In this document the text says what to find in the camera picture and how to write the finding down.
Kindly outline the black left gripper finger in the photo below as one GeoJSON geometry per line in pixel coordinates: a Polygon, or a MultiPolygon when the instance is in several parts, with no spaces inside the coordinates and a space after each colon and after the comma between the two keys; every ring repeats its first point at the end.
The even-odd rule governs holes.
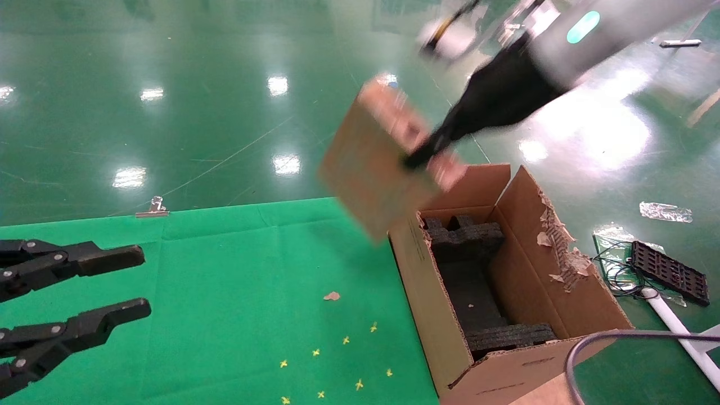
{"type": "Polygon", "coordinates": [[[84,311],[65,321],[2,328],[1,397],[8,398],[50,374],[72,354],[105,344],[114,328],[151,315],[146,298],[84,311]]]}
{"type": "Polygon", "coordinates": [[[142,265],[138,245],[101,249],[92,241],[54,245],[41,240],[1,241],[1,302],[73,277],[92,277],[142,265]]]}

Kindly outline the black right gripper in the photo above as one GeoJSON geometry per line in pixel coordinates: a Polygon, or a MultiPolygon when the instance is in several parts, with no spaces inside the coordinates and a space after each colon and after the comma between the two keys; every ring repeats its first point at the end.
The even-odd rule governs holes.
{"type": "Polygon", "coordinates": [[[556,84],[542,72],[530,51],[531,43],[532,36],[522,34],[473,72],[439,129],[404,157],[404,167],[426,167],[455,141],[485,128],[516,125],[565,95],[568,87],[556,84]]]}

